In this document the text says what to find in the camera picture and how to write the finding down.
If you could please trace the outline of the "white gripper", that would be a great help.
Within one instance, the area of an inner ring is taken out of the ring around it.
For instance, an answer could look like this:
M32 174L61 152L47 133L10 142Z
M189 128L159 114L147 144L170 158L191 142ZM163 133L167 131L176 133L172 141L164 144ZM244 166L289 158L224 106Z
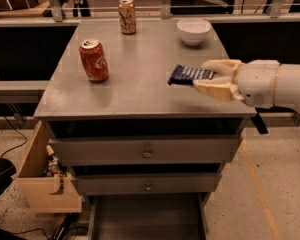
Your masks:
M279 66L276 60L254 60L244 65L236 59L207 60L203 63L205 69L225 77L194 80L193 86L200 94L223 102L240 100L250 107L271 108ZM237 85L228 76L236 76Z

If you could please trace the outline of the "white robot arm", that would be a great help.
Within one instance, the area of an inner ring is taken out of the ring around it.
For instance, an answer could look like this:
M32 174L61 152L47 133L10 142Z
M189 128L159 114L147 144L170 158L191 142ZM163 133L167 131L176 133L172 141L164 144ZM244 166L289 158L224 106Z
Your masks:
M277 60L208 60L203 68L217 75L212 80L194 80L201 94L224 102L239 100L255 108L290 108L300 114L300 64Z

